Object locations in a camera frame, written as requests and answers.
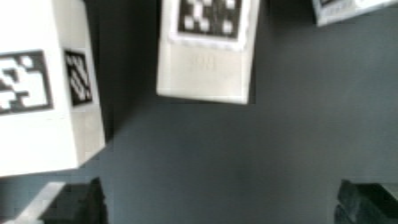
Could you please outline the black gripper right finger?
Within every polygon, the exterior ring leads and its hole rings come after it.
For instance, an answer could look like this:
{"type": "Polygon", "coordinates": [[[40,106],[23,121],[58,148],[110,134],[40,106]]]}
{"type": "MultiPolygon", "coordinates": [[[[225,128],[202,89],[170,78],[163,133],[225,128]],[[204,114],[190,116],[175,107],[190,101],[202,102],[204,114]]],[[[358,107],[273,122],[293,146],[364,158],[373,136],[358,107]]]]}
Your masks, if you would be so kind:
{"type": "Polygon", "coordinates": [[[398,183],[341,181],[334,224],[398,224],[398,183]]]}

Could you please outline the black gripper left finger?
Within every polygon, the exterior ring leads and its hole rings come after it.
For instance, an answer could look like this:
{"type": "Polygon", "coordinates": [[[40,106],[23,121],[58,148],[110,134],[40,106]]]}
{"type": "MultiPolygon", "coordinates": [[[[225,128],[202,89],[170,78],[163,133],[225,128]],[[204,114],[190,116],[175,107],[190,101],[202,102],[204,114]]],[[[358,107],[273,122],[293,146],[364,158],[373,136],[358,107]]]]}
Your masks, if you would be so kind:
{"type": "Polygon", "coordinates": [[[99,178],[85,183],[49,182],[17,215],[16,224],[106,224],[99,178]]]}

